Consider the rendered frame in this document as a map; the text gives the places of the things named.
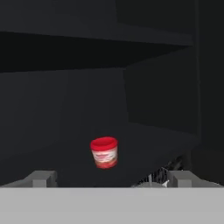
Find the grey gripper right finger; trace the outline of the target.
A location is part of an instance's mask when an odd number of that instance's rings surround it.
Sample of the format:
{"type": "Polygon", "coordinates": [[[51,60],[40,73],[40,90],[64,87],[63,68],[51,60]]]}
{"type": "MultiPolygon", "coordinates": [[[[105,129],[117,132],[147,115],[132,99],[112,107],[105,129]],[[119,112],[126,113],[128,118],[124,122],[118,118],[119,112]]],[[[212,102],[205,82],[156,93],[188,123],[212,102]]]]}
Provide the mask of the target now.
{"type": "Polygon", "coordinates": [[[221,185],[197,177],[190,171],[168,171],[168,187],[221,187],[221,185]]]}

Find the dark cabinet shelf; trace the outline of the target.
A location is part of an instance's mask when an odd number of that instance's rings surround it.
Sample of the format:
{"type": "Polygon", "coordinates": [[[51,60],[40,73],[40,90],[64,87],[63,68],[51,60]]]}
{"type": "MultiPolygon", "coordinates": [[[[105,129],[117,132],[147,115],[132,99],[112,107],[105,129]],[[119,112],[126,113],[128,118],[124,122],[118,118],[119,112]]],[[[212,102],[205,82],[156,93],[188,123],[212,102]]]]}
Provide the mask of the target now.
{"type": "Polygon", "coordinates": [[[129,25],[86,31],[0,31],[0,73],[125,68],[193,45],[188,34],[129,25]]]}

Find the red jam jar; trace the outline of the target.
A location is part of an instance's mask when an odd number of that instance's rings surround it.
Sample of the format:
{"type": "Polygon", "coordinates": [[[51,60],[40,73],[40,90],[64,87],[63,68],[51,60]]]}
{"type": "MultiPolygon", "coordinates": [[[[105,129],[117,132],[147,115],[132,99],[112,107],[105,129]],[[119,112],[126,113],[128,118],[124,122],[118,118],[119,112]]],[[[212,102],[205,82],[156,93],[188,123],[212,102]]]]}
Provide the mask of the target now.
{"type": "Polygon", "coordinates": [[[118,141],[112,136],[96,138],[90,143],[95,164],[98,168],[114,167],[118,161],[118,141]]]}

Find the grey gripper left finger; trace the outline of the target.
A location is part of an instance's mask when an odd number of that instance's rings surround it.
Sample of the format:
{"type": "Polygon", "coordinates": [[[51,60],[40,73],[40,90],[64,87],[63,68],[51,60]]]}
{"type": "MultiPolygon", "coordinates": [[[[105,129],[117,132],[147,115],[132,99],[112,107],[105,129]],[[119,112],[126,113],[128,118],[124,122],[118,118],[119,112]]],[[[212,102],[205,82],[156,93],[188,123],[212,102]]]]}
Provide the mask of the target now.
{"type": "Polygon", "coordinates": [[[57,187],[56,171],[34,171],[24,179],[11,182],[4,187],[57,187]]]}

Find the dark open cabinet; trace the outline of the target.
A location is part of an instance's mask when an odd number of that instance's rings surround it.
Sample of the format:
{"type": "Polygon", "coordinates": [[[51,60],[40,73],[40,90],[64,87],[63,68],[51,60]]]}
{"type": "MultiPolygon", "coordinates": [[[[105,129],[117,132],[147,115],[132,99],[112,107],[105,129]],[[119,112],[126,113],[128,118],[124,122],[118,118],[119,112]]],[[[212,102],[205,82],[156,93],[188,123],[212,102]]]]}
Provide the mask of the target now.
{"type": "Polygon", "coordinates": [[[128,187],[184,159],[202,165],[195,0],[0,0],[0,31],[129,25],[192,36],[192,46],[125,68],[0,73],[0,186],[56,171],[61,187],[128,187]],[[114,167],[90,143],[118,141],[114,167]]]}

